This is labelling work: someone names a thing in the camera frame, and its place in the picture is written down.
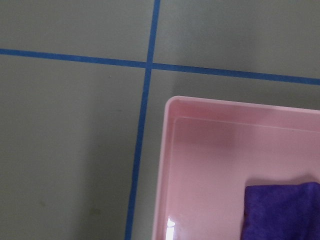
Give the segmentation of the purple cloth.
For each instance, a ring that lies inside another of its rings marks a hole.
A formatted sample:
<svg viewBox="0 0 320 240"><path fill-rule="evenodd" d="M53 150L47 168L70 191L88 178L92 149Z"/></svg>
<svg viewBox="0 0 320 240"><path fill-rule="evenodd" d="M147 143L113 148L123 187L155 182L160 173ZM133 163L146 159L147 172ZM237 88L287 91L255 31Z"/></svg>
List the purple cloth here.
<svg viewBox="0 0 320 240"><path fill-rule="evenodd" d="M253 185L244 192L243 240L318 240L320 185Z"/></svg>

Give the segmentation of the pink plastic tray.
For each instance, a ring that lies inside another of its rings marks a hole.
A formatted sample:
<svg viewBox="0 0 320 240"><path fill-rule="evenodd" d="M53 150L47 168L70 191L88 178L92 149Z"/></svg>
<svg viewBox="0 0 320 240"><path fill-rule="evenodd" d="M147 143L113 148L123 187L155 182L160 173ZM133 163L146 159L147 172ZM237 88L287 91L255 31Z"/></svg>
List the pink plastic tray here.
<svg viewBox="0 0 320 240"><path fill-rule="evenodd" d="M171 97L152 238L238 240L246 186L319 180L318 110Z"/></svg>

